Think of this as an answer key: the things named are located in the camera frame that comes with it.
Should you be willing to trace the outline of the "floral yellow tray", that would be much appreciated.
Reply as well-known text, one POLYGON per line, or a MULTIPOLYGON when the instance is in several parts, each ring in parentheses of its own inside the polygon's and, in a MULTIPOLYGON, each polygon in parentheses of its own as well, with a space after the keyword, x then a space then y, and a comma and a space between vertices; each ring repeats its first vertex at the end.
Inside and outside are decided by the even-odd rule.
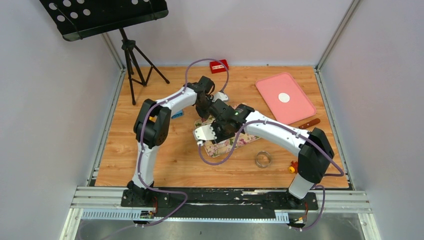
POLYGON ((245 134, 245 133, 241 133, 237 141, 235 141, 235 138, 236 137, 234 136, 216 144, 212 143, 211 141, 206 141, 204 143, 204 149, 206 154, 211 158, 215 158, 215 157, 229 153, 234 144, 235 144, 235 149, 237 149, 260 139, 259 136, 254 136, 254 135, 245 134))

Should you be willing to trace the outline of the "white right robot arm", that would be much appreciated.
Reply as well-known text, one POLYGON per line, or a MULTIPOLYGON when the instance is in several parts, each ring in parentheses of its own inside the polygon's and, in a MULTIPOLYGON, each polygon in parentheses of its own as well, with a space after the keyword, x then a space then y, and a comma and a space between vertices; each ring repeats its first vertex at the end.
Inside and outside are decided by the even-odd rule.
POLYGON ((207 112, 214 117, 212 142, 220 143, 240 134, 249 134, 277 144, 297 157, 297 174, 285 195, 286 204, 292 209, 305 203, 308 191, 321 182, 329 165, 334 163, 333 149, 319 128, 307 131, 291 127, 250 106, 239 104, 232 108, 220 99, 212 103, 207 112))

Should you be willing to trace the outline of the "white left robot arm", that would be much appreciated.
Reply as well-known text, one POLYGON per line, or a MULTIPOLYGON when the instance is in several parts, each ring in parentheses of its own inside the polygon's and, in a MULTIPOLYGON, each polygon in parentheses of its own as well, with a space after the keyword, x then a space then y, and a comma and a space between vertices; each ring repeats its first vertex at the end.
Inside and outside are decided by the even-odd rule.
POLYGON ((202 76, 198 82, 186 83, 168 97, 148 98, 143 102, 133 127, 138 153, 134 175, 126 192, 140 206, 149 206, 153 201, 154 166, 159 147, 168 136, 172 115, 195 106, 200 117, 208 118, 214 90, 215 83, 202 76))

